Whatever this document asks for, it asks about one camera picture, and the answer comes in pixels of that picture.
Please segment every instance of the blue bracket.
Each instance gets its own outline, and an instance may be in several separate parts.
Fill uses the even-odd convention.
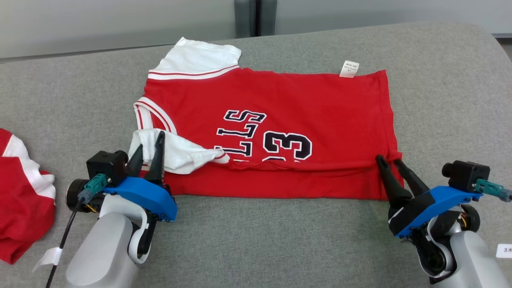
[[[452,207],[469,203],[473,198],[480,199],[483,196],[482,193],[468,193],[449,186],[437,186],[425,193],[430,193],[435,203],[423,210],[407,227],[396,234],[396,237],[407,237],[412,229],[421,227],[432,218],[448,211]]]
[[[127,177],[117,187],[105,187],[104,193],[117,193],[124,199],[140,205],[152,213],[158,214],[163,221],[174,222],[178,206],[169,192],[139,177]]]

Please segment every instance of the gray upholstered surface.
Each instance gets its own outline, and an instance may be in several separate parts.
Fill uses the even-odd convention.
[[[454,23],[421,23],[226,40],[241,66],[277,72],[338,73],[346,59],[359,74],[388,71],[399,149],[431,186],[445,184],[447,161],[491,166],[512,186],[512,64],[491,35]],[[14,266],[0,263],[2,287],[42,287],[31,274],[57,246],[70,211],[67,185],[86,176],[98,150],[128,149],[132,103],[146,73],[169,47],[20,61],[0,65],[0,126],[25,141],[56,175],[54,227]],[[427,278],[413,247],[387,228],[387,203],[344,199],[177,197],[175,223],[157,226],[135,287],[421,287]],[[485,197],[479,234],[495,251],[512,242],[512,205]],[[54,287],[95,222],[75,220]],[[512,261],[499,260],[512,282]]]

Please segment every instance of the white label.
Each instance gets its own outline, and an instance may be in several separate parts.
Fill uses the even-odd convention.
[[[512,258],[512,244],[498,244],[496,249],[497,258]]]
[[[354,75],[357,73],[358,68],[359,63],[347,60],[343,64],[342,72],[339,74],[339,76],[345,78],[354,78]]]
[[[53,264],[58,265],[60,255],[62,254],[62,249],[59,247],[54,247],[46,250],[45,255],[39,260],[39,262],[35,265],[32,273],[34,273],[41,265]]]

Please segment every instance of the white sleeve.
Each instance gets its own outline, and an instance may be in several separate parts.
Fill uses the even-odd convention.
[[[181,38],[148,78],[206,79],[238,68],[242,51],[232,45],[216,45]]]
[[[142,160],[150,164],[155,156],[155,143],[160,129],[137,130],[133,133],[128,157],[142,144]],[[212,161],[228,163],[229,156],[222,149],[205,149],[169,131],[165,132],[164,170],[175,174],[190,174],[192,171]]]

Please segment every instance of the red jersey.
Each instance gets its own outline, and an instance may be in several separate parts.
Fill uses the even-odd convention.
[[[174,194],[386,199],[375,156],[391,162],[401,153],[385,71],[253,71],[238,66],[240,54],[182,38],[149,72],[134,104],[139,129],[229,155],[188,175],[166,173]]]
[[[18,137],[0,129],[0,260],[14,264],[53,225],[54,179]]]

